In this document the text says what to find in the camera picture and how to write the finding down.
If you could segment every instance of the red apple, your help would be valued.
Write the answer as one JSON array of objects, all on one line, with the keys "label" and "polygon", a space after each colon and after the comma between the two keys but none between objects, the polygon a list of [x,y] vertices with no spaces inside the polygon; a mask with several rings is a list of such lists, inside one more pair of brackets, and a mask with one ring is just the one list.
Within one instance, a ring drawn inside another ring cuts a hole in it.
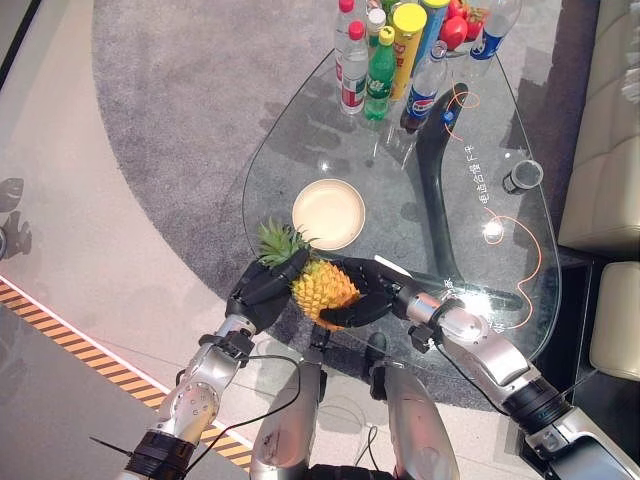
[{"label": "red apple", "polygon": [[467,22],[462,17],[453,17],[444,22],[440,30],[440,40],[447,44],[448,50],[455,50],[467,36]]},{"label": "red apple", "polygon": [[447,7],[447,20],[453,17],[467,18],[469,5],[466,0],[451,0]]}]

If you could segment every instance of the glass tabletop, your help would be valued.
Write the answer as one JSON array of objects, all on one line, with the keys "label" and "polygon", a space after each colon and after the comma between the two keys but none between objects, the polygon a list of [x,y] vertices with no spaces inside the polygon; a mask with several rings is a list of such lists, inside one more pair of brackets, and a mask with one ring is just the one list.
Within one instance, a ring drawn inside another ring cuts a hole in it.
[{"label": "glass tabletop", "polygon": [[[457,72],[465,61],[448,59],[448,84],[440,92],[441,106],[459,111],[455,125],[443,137],[441,117],[432,113],[423,129],[431,135],[419,132],[416,145],[418,135],[399,129],[402,102],[378,123],[340,112],[329,54],[253,159],[243,195],[247,238],[257,253],[261,223],[272,217],[292,224],[292,207],[304,187],[323,178],[343,180],[362,196],[364,227],[350,245],[321,254],[384,257],[433,295],[453,291],[533,358],[559,306],[555,239],[540,186],[520,195],[503,188],[505,175],[532,156],[499,61],[483,78],[466,82],[468,95],[453,98],[464,89]],[[362,345],[382,331],[393,358],[457,377],[437,351],[413,349],[409,327],[388,314],[332,340]]]}]

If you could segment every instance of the yellow black hazard stripe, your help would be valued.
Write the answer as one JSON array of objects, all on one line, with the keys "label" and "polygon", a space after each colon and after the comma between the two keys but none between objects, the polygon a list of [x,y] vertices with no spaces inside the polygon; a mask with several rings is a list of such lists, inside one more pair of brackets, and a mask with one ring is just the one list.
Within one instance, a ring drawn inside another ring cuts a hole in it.
[{"label": "yellow black hazard stripe", "polygon": [[[85,337],[74,332],[2,280],[0,280],[0,303],[147,407],[157,409],[166,397],[166,393],[160,388],[152,385],[109,353],[87,341]],[[220,433],[220,428],[212,426],[202,434],[201,441],[208,445]],[[213,449],[235,465],[249,471],[251,449],[232,436],[225,434]]]}]

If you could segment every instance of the plate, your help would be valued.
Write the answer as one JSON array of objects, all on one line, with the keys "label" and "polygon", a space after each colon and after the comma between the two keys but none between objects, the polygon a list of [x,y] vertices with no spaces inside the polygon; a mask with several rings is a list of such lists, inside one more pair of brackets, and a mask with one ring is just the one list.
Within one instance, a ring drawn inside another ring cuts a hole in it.
[{"label": "plate", "polygon": [[293,203],[293,226],[313,248],[339,250],[353,242],[364,226],[364,201],[337,178],[310,183]]}]

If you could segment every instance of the black cup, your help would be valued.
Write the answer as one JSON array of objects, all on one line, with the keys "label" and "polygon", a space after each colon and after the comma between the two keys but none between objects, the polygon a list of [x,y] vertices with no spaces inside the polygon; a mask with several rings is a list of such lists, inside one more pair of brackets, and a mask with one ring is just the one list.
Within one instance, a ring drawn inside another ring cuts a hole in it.
[{"label": "black cup", "polygon": [[502,186],[507,193],[520,195],[540,185],[542,176],[542,166],[539,163],[533,160],[522,160],[505,175]]}]

